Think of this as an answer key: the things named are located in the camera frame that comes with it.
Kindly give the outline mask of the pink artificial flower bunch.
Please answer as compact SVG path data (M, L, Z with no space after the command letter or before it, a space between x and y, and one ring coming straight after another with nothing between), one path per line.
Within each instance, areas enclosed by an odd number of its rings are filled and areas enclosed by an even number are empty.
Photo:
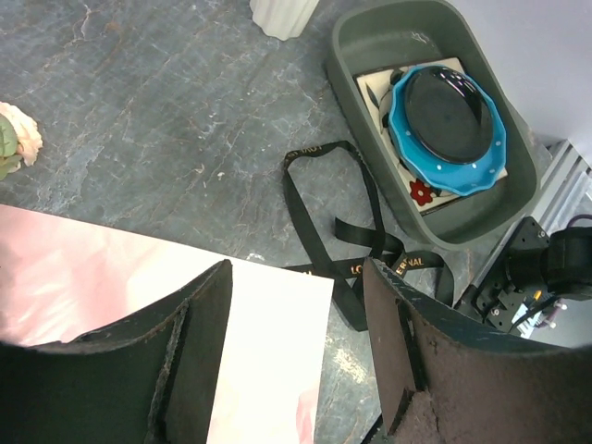
M1 179L35 164L43 138L38 123L17 106L1 103Z

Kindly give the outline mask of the black round plate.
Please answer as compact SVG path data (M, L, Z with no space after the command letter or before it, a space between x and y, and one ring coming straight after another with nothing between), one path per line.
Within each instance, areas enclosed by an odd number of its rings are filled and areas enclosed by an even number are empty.
M434 156L466 165L489 149L492 113L461 72L443 66L416 70L405 83L403 104L412 134Z

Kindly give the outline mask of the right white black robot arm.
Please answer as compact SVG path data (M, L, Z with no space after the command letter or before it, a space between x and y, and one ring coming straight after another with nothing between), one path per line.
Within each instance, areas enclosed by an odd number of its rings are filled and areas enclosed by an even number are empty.
M554 232L543 247L513 250L505 261L517 290L540 290L575 300L591 299L591 227Z

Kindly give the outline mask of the dark green plastic tray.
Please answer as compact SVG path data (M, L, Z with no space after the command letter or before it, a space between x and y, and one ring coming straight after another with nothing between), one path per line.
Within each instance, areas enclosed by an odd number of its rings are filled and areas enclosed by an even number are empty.
M488 191L461 198L422 216L396 171L354 75L417 62L457 57L499 110L508 134L508 175ZM462 250L505 231L529 212L540 186L534 144L526 123L505 96L462 14L445 1L380 1L341 16L332 31L327 77L378 188L411 238L445 250Z

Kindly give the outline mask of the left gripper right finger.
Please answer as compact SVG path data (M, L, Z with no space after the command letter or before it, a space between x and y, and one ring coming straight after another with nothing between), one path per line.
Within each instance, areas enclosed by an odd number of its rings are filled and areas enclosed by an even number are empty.
M367 259L383 429L398 443L587 443L591 350L486 327Z

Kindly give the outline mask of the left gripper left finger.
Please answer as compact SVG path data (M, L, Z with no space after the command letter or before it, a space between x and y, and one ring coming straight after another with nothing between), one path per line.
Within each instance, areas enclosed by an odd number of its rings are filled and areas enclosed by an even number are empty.
M204 443L231 297L223 260L71 342L3 342L2 441Z

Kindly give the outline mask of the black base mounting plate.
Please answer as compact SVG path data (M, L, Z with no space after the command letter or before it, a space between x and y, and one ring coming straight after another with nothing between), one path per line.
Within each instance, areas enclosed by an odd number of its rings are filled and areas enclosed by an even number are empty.
M455 309L477 322L502 332L523 334L524 330L516 325L517 320L536 303L543 302L548 292L545 288L517 290L510 281L509 284L508 290L502 290L499 293L495 293L491 288L485 288L485 293L472 302L466 302L461 297L456 302Z

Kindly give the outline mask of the black ribbon with gold lettering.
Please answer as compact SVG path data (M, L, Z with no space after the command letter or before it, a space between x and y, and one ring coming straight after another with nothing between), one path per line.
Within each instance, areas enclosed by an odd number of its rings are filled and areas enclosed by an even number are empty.
M384 262L402 277L413 270L426 268L437 270L436 300L452 306L454 277L450 267L437 253L430 251L407 252L399 238L386 232L376 184L356 147L348 141L330 142L294 150L288 152L284 157L282 186L285 203L292 225L310 260L305 265L290 265L288 270L333 279L332 299L340 314L352 329L367 330L362 278L365 258L362 256L337 261L331 259L289 172L290 164L296 159L320 157L337 148L346 151L360 168L374 226L362 228L336 218L334 222L335 237L340 241L367 247L369 257Z

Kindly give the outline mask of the purple pink wrapping paper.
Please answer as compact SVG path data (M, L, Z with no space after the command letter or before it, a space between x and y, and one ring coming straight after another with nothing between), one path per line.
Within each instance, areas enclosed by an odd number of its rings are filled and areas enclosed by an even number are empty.
M13 206L1 209L1 337L67 342L156 302L218 253ZM236 259L208 439L314 439L330 279Z

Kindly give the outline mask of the white ribbed ceramic vase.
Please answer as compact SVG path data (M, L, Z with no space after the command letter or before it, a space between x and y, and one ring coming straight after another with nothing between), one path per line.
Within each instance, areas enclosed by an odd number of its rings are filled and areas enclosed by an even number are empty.
M318 0L251 0L252 20L262 32L287 41L299 37L318 5Z

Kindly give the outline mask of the aluminium frame rail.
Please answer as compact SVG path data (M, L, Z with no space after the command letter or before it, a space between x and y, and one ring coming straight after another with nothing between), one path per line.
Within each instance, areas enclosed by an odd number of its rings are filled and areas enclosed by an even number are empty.
M573 145L565 140L548 148L551 162L543 174L536 205L521 221L513 224L486 260L486 264L462 295L472 302L491 288L508 290L505 277L508 258L522 251L543 250L550 235L568 226L578 205L591 188L591 167Z

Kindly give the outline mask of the blue scalloped plate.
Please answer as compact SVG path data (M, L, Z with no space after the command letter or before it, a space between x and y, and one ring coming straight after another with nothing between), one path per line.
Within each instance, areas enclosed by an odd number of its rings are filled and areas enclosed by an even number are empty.
M406 81L425 65L409 68L391 89L391 106L387 114L387 128L395 151L407 168L425 184L459 196L468 196L493 187L507 160L507 132L493 99L471 77L477 89L485 96L493 116L493 139L489 149L480 159L458 165L444 161L430 152L415 138L404 112L404 87Z

